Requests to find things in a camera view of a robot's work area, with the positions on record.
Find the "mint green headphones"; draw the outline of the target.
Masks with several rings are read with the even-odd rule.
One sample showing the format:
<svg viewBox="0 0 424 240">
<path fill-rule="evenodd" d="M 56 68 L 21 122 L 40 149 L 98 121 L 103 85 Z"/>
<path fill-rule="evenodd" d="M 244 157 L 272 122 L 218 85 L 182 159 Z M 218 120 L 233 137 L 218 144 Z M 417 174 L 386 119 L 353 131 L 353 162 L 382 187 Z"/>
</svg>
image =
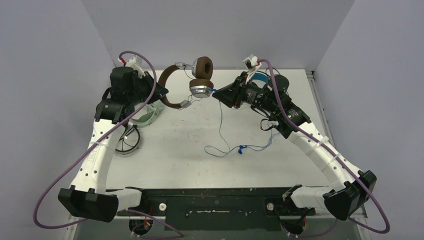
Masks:
<svg viewBox="0 0 424 240">
<path fill-rule="evenodd" d="M 148 127 L 160 116 L 164 106 L 160 100 L 147 104 L 129 120 L 129 126 L 138 129 Z"/>
</svg>

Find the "black blue headphones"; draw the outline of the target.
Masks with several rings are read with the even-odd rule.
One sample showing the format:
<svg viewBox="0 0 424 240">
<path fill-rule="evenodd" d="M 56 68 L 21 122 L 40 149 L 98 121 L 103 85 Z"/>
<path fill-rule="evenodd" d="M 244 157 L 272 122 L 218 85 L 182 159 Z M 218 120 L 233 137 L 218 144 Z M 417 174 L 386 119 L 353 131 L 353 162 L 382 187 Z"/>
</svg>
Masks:
<svg viewBox="0 0 424 240">
<path fill-rule="evenodd" d="M 266 75 L 264 73 L 256 72 L 252 76 L 251 80 L 252 81 L 257 81 L 257 82 L 260 81 L 260 82 L 263 82 L 263 83 L 267 84 L 268 81 L 269 81 L 269 77 L 268 77 L 268 75 Z"/>
</svg>

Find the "white black headphones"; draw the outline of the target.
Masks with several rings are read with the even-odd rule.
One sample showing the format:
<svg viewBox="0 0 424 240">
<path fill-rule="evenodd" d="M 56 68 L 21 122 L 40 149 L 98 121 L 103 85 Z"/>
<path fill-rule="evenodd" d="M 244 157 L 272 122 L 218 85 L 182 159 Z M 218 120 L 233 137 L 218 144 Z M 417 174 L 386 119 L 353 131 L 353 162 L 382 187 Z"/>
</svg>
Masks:
<svg viewBox="0 0 424 240">
<path fill-rule="evenodd" d="M 141 133 L 137 125 L 127 129 L 118 141 L 115 153 L 119 155 L 130 155 L 141 147 Z"/>
</svg>

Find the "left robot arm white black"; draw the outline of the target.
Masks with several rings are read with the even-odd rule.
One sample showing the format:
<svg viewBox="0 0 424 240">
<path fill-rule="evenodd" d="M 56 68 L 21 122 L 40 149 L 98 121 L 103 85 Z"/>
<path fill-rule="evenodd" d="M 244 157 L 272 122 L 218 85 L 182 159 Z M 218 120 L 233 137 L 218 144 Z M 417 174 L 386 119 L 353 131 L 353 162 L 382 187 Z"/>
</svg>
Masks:
<svg viewBox="0 0 424 240">
<path fill-rule="evenodd" d="M 107 192 L 106 182 L 115 149 L 138 110 L 169 91 L 157 83 L 155 71 L 121 66 L 112 70 L 110 84 L 96 106 L 93 131 L 82 163 L 68 188 L 60 189 L 58 200 L 77 218 L 111 222 L 116 214 L 130 208 L 145 214 L 150 202 L 140 190 L 124 188 Z"/>
</svg>

